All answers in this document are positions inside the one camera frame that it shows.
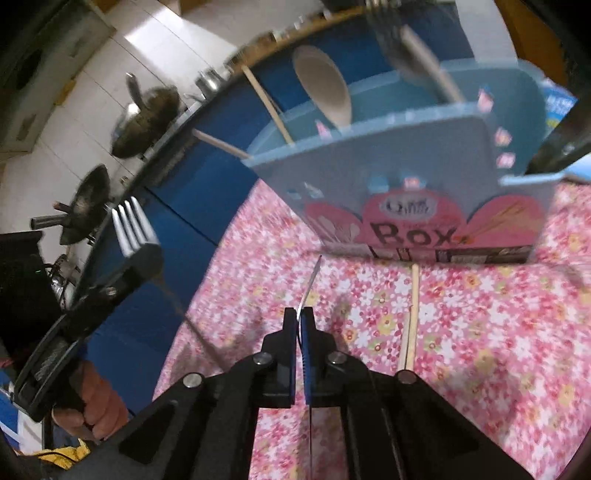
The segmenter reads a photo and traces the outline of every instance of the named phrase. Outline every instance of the wooden spoon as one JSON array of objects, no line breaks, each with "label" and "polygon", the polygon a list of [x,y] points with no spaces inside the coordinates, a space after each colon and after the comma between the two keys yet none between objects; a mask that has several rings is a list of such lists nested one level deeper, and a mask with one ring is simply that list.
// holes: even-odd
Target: wooden spoon
[{"label": "wooden spoon", "polygon": [[319,48],[301,46],[294,51],[293,65],[318,110],[336,127],[348,127],[352,119],[349,88],[330,57]]}]

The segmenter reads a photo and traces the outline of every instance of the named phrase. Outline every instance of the blue plastic basket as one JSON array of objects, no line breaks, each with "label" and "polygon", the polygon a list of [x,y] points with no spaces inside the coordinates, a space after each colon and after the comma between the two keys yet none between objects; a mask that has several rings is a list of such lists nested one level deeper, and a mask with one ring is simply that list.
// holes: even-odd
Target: blue plastic basket
[{"label": "blue plastic basket", "polygon": [[[396,72],[381,74],[349,86],[350,127],[320,137],[316,121],[330,123],[312,102],[305,103],[282,116],[294,145],[285,145],[269,123],[249,148],[253,158],[244,163],[333,252],[402,260],[525,261],[562,178],[562,174],[522,175],[546,133],[543,75],[525,62],[461,60],[442,67],[466,103],[438,105],[428,90],[403,81]],[[499,143],[500,131],[504,140],[509,134],[508,145]],[[514,158],[512,166],[501,161],[506,158]],[[491,206],[494,199],[501,217]],[[373,204],[375,211],[368,219]],[[428,212],[421,214],[420,209]],[[384,213],[380,225],[391,222],[407,236],[384,241],[383,235],[373,235],[378,211]],[[322,222],[334,228],[327,231],[319,226],[312,217],[320,214]],[[491,225],[483,215],[491,217]],[[499,218],[504,220],[501,226]],[[527,224],[527,232],[511,234],[509,227],[520,222]],[[438,244],[436,226],[453,230],[454,239]],[[336,231],[359,232],[339,237]],[[423,231],[426,236],[415,233],[411,241],[409,231]]]}]

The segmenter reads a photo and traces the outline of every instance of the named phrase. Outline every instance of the yellow cloth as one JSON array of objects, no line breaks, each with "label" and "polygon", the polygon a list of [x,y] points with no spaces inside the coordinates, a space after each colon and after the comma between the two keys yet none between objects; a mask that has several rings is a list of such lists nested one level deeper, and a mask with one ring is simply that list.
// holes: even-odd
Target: yellow cloth
[{"label": "yellow cloth", "polygon": [[[90,449],[86,446],[83,440],[78,439],[80,442],[80,446],[78,447],[64,447],[64,448],[56,448],[54,450],[41,450],[35,454],[40,459],[45,460],[46,462],[51,462],[57,466],[62,467],[65,470],[68,470],[72,467],[76,462],[82,460],[86,455],[90,453]],[[62,455],[71,458],[72,461],[69,461],[62,457],[61,455],[55,455],[53,452],[61,453]]]}]

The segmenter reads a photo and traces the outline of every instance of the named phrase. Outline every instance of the white tile wall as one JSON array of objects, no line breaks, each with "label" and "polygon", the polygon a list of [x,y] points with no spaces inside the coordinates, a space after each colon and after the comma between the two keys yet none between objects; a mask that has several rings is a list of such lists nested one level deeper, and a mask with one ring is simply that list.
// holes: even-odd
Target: white tile wall
[{"label": "white tile wall", "polygon": [[[117,32],[90,59],[63,106],[54,109],[35,150],[11,160],[0,183],[0,233],[29,229],[32,216],[56,213],[51,205],[70,203],[80,180],[103,163],[118,179],[132,177],[141,160],[110,154],[111,132],[122,107],[131,101],[125,73],[143,89],[174,84],[181,94],[198,93],[194,80],[203,69],[219,67],[237,47],[259,33],[284,28],[322,7],[320,0],[211,0],[177,16],[158,0],[121,0],[107,14]],[[61,228],[44,231],[47,262],[65,252]],[[79,244],[83,262],[89,247]]]}]

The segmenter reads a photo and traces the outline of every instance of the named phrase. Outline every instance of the human hand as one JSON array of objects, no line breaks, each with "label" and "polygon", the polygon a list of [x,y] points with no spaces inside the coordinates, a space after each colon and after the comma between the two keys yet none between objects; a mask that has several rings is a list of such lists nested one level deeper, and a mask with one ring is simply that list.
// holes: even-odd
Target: human hand
[{"label": "human hand", "polygon": [[[83,440],[103,439],[113,435],[128,421],[128,412],[119,394],[101,378],[89,361],[81,362],[80,398],[86,404],[84,415],[70,408],[54,408],[53,420],[70,435]],[[92,426],[92,436],[84,423]]]}]

